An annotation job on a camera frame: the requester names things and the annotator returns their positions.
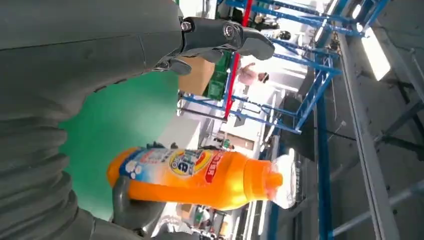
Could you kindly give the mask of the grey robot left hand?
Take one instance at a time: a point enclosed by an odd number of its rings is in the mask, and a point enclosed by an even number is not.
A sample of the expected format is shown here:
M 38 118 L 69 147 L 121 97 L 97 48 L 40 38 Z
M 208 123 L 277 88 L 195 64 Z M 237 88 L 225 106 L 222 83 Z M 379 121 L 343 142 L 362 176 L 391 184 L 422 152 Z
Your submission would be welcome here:
M 172 0 L 3 0 L 0 118 L 76 115 L 92 92 L 148 72 L 190 72 L 181 57 L 269 59 L 274 45 L 230 21 L 184 17 Z

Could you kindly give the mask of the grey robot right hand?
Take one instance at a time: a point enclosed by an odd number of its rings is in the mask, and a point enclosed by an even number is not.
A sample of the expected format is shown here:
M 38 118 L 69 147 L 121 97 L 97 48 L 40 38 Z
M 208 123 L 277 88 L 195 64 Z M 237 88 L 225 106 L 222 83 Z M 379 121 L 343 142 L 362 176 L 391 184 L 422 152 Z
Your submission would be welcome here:
M 121 163 L 116 181 L 112 184 L 111 221 L 99 221 L 93 225 L 92 240 L 151 240 L 150 228 L 154 228 L 166 206 L 165 202 L 136 200 L 130 197 L 131 178 L 121 173 Z

